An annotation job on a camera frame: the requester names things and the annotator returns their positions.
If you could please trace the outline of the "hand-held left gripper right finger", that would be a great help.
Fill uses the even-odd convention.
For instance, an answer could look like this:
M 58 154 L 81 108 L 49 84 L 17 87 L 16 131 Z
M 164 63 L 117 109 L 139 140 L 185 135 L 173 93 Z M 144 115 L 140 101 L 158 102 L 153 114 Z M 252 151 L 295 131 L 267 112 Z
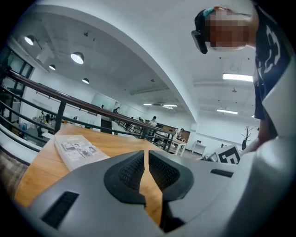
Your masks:
M 178 175 L 163 190 L 164 229 L 151 237 L 244 237 L 249 235 L 246 188 L 249 158 L 239 164 L 172 160 L 149 152 L 149 166 L 160 163 Z

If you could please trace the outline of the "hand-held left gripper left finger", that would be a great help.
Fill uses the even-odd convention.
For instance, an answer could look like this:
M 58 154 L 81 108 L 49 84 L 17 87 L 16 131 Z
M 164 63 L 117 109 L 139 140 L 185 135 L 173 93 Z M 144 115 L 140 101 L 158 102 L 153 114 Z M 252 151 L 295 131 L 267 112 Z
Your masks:
M 71 237 L 159 237 L 139 192 L 144 152 L 81 166 L 39 194 L 29 210 Z

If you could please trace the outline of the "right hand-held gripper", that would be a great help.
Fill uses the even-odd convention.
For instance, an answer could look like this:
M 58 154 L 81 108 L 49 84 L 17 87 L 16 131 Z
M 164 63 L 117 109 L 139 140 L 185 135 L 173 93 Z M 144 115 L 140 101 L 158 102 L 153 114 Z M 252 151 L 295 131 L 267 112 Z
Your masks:
M 235 145 L 223 146 L 216 149 L 213 153 L 203 156 L 203 160 L 205 161 L 227 164 L 238 164 L 240 159 L 240 152 Z

